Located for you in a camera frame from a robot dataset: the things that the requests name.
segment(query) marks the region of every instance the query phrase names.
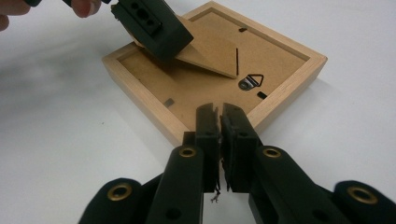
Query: brown backing board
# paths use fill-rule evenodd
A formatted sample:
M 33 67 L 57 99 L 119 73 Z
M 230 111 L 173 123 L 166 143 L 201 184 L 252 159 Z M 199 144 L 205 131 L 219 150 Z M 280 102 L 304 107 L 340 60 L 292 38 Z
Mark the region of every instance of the brown backing board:
M 178 61 L 160 63 L 135 44 L 104 58 L 113 79 L 175 146 L 181 143 L 184 132 L 195 129 L 195 109 L 207 103 L 214 103 L 219 111 L 222 103 L 242 107 L 259 131 L 315 79 L 327 60 L 214 2 L 184 18 L 235 43 L 237 79 Z M 263 74 L 262 86 L 240 90 L 238 82 L 248 74 Z M 257 96 L 259 91 L 268 97 L 262 100 Z

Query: brass ring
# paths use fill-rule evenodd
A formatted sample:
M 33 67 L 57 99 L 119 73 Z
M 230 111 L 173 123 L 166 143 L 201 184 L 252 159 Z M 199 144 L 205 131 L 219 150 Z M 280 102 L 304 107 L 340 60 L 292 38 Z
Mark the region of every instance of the brass ring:
M 132 186 L 127 183 L 119 183 L 107 192 L 107 198 L 113 202 L 126 199 L 132 194 Z
M 183 147 L 183 148 L 180 149 L 180 151 L 178 152 L 178 154 L 179 154 L 181 157 L 189 158 L 189 157 L 195 156 L 195 155 L 197 154 L 197 152 L 196 152 L 195 149 L 192 148 L 192 147 Z
M 266 148 L 262 151 L 262 153 L 264 156 L 274 159 L 279 158 L 282 155 L 282 153 L 280 153 L 280 151 L 275 148 Z
M 347 188 L 346 191 L 353 199 L 358 202 L 367 204 L 378 203 L 378 199 L 376 198 L 376 196 L 368 189 L 352 186 Z

